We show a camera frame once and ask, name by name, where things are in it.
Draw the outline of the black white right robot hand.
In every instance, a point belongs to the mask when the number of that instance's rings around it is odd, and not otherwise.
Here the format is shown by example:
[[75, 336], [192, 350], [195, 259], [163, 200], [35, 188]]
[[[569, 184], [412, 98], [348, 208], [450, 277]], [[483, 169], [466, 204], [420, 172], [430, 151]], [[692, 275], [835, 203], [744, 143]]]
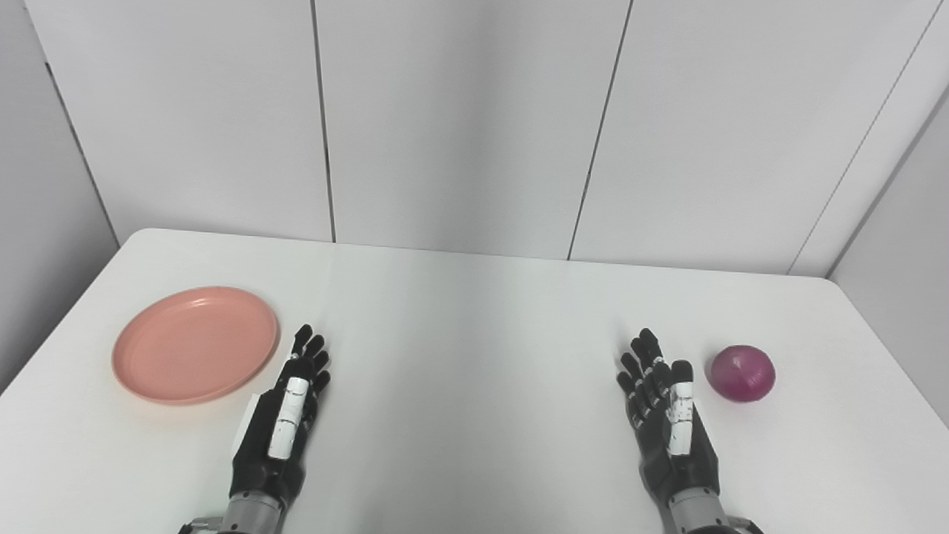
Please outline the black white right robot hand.
[[666, 359], [648, 328], [629, 347], [616, 380], [638, 442], [645, 489], [661, 506], [685, 490], [721, 494], [718, 456], [695, 403], [692, 364]]

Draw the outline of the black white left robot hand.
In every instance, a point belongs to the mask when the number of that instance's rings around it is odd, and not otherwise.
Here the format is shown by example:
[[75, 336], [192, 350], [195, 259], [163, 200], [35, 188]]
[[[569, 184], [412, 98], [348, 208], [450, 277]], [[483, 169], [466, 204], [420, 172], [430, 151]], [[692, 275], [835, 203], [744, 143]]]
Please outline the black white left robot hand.
[[330, 382], [325, 338], [304, 324], [274, 386], [257, 398], [233, 458], [228, 497], [262, 493], [289, 508], [305, 480], [304, 452]]

